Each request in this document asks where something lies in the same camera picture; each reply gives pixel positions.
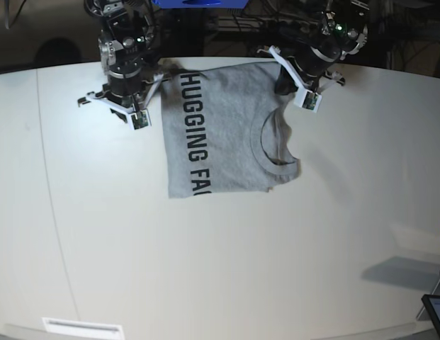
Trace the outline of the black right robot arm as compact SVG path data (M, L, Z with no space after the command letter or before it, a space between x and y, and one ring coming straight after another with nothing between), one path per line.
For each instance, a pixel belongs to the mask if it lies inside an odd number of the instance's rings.
M78 105L98 103L139 130L151 125L147 109L164 80L159 56L151 49L155 25L140 9L144 1L85 1L84 10L99 19L98 49L107 82L89 92Z

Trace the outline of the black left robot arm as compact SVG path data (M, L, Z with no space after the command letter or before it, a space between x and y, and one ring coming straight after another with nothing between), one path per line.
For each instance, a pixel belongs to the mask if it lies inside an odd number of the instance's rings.
M368 11L365 1L290 1L290 17L276 24L281 55L313 92L327 70L366 44Z

